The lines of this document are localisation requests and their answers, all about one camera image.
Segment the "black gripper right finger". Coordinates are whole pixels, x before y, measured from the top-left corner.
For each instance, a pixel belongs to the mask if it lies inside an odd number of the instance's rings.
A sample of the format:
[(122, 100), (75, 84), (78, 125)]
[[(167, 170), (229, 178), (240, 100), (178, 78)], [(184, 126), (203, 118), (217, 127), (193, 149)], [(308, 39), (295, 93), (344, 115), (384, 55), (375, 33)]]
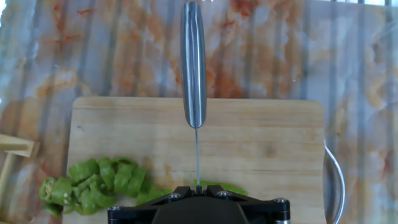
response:
[(207, 199), (201, 212), (206, 216), (203, 223), (291, 222), (290, 201), (283, 197), (259, 200), (232, 185), (200, 186), (199, 195)]

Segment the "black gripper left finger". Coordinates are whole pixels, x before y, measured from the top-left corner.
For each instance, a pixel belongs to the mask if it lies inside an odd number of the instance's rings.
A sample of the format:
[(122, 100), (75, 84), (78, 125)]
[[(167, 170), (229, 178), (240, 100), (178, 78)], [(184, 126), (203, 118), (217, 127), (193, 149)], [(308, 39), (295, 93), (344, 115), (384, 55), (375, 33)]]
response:
[(181, 224), (194, 221), (187, 209), (191, 204), (190, 198), (197, 196), (196, 187), (177, 187), (165, 195), (155, 190), (144, 194), (138, 199), (147, 202), (134, 207), (113, 206), (108, 208), (108, 224), (151, 223), (151, 224)]

